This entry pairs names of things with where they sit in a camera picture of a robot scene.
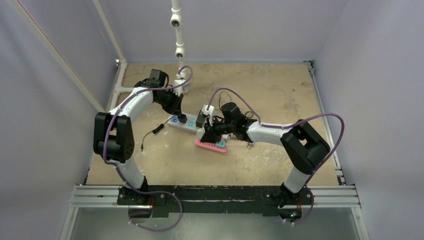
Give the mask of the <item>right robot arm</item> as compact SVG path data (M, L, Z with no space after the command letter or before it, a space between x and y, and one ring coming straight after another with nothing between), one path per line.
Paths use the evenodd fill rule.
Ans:
M280 187L280 196L288 204L300 198L307 180L330 153L330 146L308 123L298 120L294 126L265 126L242 113L234 102L221 107L222 117L208 117L200 143L216 145L223 135L234 135L247 143L268 143L284 147L293 165Z

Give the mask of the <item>teal white plug adapter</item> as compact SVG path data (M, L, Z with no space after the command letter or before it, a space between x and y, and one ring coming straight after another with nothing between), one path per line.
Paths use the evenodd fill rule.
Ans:
M220 148L220 149L225 149L225 148L226 148L226 141L221 140L221 141L217 142L217 143L215 144L215 146L216 146L217 148Z

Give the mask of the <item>white multicolour power strip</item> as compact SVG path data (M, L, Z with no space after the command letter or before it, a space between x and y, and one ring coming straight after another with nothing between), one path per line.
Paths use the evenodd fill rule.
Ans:
M177 116L169 116L171 119L167 122L167 125L172 128L184 130L193 134L204 133L203 127L196 126L197 115L184 113L186 115L186 122L180 122Z

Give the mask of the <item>white square plug adapter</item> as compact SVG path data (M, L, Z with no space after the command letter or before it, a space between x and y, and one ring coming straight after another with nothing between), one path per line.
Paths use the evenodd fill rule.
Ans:
M196 131L196 138L197 138L198 140L201 140L201 139L202 139L202 137L204 136L204 134L205 134L205 129L204 129L204 128L199 128L199 129L197 129L197 131Z

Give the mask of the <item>black power adapter with switch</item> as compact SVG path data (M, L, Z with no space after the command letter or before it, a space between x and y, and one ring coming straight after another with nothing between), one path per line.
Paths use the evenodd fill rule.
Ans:
M161 123L159 126L157 126L156 128L154 128L153 130L151 130L151 131L149 131L148 133L146 133L145 135L144 135L144 137L142 138L142 140L141 140L141 146L140 146L140 150L141 151L143 151L145 148L144 148L144 141L145 141L145 139L146 139L146 137L149 135L149 134L154 134L154 135L156 135L157 133L159 133L164 127L165 127L165 124L166 123L168 123L169 121L171 121L171 120L176 120L176 122L178 123L178 122L180 122L181 120L183 121L183 122L185 122L186 120L187 120L187 116L185 115L185 114L182 114L181 116L177 116L177 115L173 115L173 116L171 116L171 117L169 117L165 122L163 122L163 123Z

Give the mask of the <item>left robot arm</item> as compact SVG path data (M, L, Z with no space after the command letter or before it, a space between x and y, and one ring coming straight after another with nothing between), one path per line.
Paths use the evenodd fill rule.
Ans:
M132 157L135 140L132 124L151 104L157 103L173 116L181 117L183 87L192 75L169 83L169 75L153 69L150 76L135 84L130 95L109 112L98 112L94 118L93 151L105 164L113 166L123 180L123 187L131 189L129 197L138 205L149 199L148 183Z

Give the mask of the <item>pink triangular power socket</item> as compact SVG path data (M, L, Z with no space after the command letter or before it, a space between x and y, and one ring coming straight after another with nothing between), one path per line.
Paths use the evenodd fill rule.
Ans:
M204 148L207 150L215 151L218 153L226 153L228 151L228 147L226 145L226 148L218 148L215 146L216 143L209 143L209 142L200 142L199 139L196 139L194 141L194 144L200 148Z

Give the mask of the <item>white PVC pipe frame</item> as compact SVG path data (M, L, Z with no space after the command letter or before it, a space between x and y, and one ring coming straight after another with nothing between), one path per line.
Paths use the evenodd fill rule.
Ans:
M0 102L30 115L107 106L117 60L173 59L169 0L3 0Z

